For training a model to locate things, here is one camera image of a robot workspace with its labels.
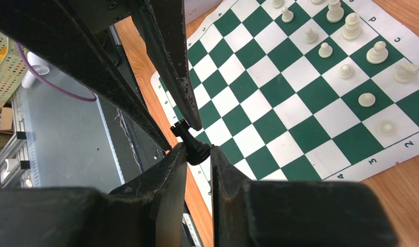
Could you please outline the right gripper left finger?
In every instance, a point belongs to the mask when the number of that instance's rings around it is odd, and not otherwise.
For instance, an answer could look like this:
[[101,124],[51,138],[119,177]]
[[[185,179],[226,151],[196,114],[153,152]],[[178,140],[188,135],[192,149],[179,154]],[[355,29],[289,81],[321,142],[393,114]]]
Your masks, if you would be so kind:
[[180,246],[186,147],[110,193],[0,189],[0,246]]

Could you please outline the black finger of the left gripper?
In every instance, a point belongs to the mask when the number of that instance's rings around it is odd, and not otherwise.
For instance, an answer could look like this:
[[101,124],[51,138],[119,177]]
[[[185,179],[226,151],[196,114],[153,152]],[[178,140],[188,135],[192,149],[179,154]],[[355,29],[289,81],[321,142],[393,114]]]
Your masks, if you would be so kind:
[[130,1],[146,52],[190,127],[202,129],[189,74],[184,1]]
[[122,110],[159,147],[171,145],[68,1],[0,1],[0,31]]

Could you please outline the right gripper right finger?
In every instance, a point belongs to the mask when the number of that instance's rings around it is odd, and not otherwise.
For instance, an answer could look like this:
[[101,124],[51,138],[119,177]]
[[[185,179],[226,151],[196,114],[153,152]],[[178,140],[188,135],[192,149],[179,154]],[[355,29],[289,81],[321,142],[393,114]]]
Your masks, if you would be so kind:
[[211,147],[215,246],[398,246],[379,199],[354,182],[254,181]]

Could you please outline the black chess rook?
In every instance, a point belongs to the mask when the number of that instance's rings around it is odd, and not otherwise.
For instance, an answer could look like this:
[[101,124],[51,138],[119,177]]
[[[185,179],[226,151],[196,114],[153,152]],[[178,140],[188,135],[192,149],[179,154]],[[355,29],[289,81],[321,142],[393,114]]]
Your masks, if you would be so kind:
[[170,130],[175,137],[181,138],[186,146],[187,162],[195,166],[201,164],[210,156],[211,146],[193,137],[189,132],[189,128],[190,126],[187,121],[182,119],[170,127]]

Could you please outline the green white chess mat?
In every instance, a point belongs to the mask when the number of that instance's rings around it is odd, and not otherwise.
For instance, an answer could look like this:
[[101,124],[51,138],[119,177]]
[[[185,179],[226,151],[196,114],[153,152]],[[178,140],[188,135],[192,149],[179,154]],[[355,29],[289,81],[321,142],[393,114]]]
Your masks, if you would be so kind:
[[[419,68],[419,37],[372,1],[340,1],[335,23],[327,2],[284,6],[289,23],[271,1],[223,1],[187,39],[203,124],[191,135],[253,180],[362,181],[419,155],[419,72],[394,79],[400,63]],[[378,41],[389,55],[371,64]],[[371,107],[358,103],[363,93],[375,95]],[[392,135],[377,132],[382,121]]]

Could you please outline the white chess rook corner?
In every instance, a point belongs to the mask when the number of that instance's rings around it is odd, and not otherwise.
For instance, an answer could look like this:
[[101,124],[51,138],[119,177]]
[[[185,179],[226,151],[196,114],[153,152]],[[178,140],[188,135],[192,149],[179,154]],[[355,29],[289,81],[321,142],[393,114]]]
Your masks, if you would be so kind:
[[391,121],[382,121],[376,126],[378,133],[387,136],[395,132],[395,126]]

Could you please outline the white chess pawn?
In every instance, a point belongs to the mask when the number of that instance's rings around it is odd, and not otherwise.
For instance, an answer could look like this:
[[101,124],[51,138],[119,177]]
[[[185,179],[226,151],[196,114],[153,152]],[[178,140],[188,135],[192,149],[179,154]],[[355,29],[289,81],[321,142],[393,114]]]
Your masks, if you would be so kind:
[[354,73],[353,68],[349,64],[344,64],[338,69],[338,76],[342,79],[350,78]]
[[318,54],[321,58],[328,58],[332,55],[332,53],[333,53],[333,48],[327,42],[323,42],[320,45]]
[[376,97],[372,93],[363,93],[358,97],[358,103],[362,107],[371,107],[376,102]]

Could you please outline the white chess bishop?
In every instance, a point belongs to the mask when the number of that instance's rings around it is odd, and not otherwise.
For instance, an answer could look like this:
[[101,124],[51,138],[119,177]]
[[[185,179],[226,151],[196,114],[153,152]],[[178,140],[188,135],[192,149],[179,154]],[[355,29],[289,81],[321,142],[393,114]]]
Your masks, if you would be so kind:
[[389,55],[384,41],[378,41],[366,53],[366,59],[371,64],[380,64],[384,62]]

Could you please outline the white chess knight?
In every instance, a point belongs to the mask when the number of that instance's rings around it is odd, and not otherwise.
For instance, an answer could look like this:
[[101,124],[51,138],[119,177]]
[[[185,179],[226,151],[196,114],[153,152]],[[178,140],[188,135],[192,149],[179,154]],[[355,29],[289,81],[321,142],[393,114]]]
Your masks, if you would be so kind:
[[399,83],[408,83],[418,74],[419,68],[409,62],[400,63],[394,73],[394,79]]

